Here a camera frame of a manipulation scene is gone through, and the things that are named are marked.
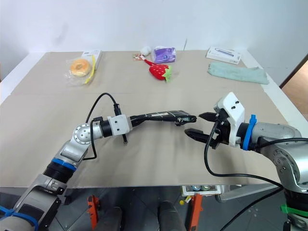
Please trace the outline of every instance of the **towel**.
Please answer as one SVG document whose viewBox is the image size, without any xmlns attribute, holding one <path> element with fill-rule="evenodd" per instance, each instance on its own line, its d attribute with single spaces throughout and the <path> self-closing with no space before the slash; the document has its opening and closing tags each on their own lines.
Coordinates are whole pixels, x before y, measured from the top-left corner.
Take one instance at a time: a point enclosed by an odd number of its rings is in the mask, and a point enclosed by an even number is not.
<svg viewBox="0 0 308 231">
<path fill-rule="evenodd" d="M 269 84 L 265 71 L 258 67 L 235 67 L 230 64 L 212 62 L 207 72 L 213 76 L 237 81 Z"/>
</svg>

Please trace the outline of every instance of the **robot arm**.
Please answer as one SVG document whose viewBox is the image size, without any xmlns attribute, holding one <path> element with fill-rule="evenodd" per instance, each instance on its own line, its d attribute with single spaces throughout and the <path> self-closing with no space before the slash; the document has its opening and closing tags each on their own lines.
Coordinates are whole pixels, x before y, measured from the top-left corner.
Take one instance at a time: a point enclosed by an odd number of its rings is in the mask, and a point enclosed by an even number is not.
<svg viewBox="0 0 308 231">
<path fill-rule="evenodd" d="M 114 104 L 114 117 L 103 120 L 95 118 L 90 124 L 77 126 L 71 140 L 67 141 L 54 156 L 43 174 L 39 174 L 29 188 L 15 204 L 13 210 L 8 210 L 5 219 L 0 219 L 0 231 L 33 231 L 49 227 L 55 217 L 68 180 L 73 176 L 81 161 L 87 154 L 91 143 L 103 137 L 123 135 L 133 127 L 146 120 L 172 121 L 177 126 L 193 123 L 196 117 L 184 111 L 168 111 L 135 115 L 121 115 L 118 104 Z"/>
<path fill-rule="evenodd" d="M 71 140 L 67 141 L 52 159 L 43 174 L 39 174 L 14 206 L 14 211 L 33 217 L 40 229 L 47 228 L 61 204 L 58 195 L 63 194 L 68 180 L 77 170 L 93 140 L 108 136 L 123 135 L 130 132 L 132 125 L 125 115 L 108 117 L 106 121 L 81 124 L 74 129 Z M 16 218 L 14 223 L 24 223 Z"/>
<path fill-rule="evenodd" d="M 223 143 L 267 157 L 276 166 L 284 188 L 286 205 L 282 211 L 288 214 L 290 228 L 308 230 L 308 143 L 298 141 L 307 139 L 288 125 L 257 123 L 255 115 L 245 123 L 244 108 L 232 92 L 220 99 L 214 110 L 216 113 L 199 116 L 218 124 L 215 139 L 192 128 L 185 133 L 196 141 L 209 142 L 213 149 Z"/>
</svg>

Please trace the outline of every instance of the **blue ring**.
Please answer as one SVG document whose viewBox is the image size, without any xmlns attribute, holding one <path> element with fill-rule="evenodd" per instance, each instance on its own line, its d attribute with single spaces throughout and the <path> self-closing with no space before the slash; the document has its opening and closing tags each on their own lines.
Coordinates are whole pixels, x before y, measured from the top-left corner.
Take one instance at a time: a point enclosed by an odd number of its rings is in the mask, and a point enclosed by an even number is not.
<svg viewBox="0 0 308 231">
<path fill-rule="evenodd" d="M 252 135 L 252 129 L 257 123 L 257 117 L 256 115 L 251 115 L 250 120 L 249 120 L 249 125 L 245 134 L 244 142 L 243 142 L 243 150 L 248 151 L 248 146 L 250 142 L 250 138 Z"/>
<path fill-rule="evenodd" d="M 71 164 L 69 164 L 68 162 L 65 162 L 65 161 L 60 160 L 60 159 L 57 159 L 57 158 L 53 158 L 52 161 L 55 162 L 55 163 L 57 163 L 57 164 L 60 164 L 60 165 L 62 165 L 62 166 L 64 166 L 64 167 L 67 167 L 67 168 L 69 168 L 70 170 L 73 170 L 74 172 L 75 172 L 76 169 L 77 169 L 74 165 L 71 165 Z"/>
</svg>

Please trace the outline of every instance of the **green leaf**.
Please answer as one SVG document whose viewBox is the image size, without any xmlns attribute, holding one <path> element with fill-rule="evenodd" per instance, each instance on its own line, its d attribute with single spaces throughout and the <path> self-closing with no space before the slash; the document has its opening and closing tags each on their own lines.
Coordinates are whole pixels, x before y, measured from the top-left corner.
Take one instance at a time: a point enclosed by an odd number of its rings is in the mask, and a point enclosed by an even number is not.
<svg viewBox="0 0 308 231">
<path fill-rule="evenodd" d="M 167 83 L 170 81 L 171 71 L 172 67 L 168 65 L 168 68 L 165 69 L 165 73 L 162 75 L 163 77 L 165 77 Z"/>
</svg>

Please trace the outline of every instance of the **red strawberry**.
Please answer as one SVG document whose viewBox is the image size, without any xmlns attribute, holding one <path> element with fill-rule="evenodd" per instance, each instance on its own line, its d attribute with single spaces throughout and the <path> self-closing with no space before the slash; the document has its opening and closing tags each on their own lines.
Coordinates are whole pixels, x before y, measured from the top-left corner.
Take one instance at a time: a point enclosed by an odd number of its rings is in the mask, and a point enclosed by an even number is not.
<svg viewBox="0 0 308 231">
<path fill-rule="evenodd" d="M 172 67 L 166 64 L 155 64 L 148 60 L 146 60 L 143 56 L 141 57 L 148 65 L 150 65 L 149 71 L 151 74 L 159 79 L 159 80 L 166 80 L 169 82 L 171 77 L 171 70 Z"/>
</svg>

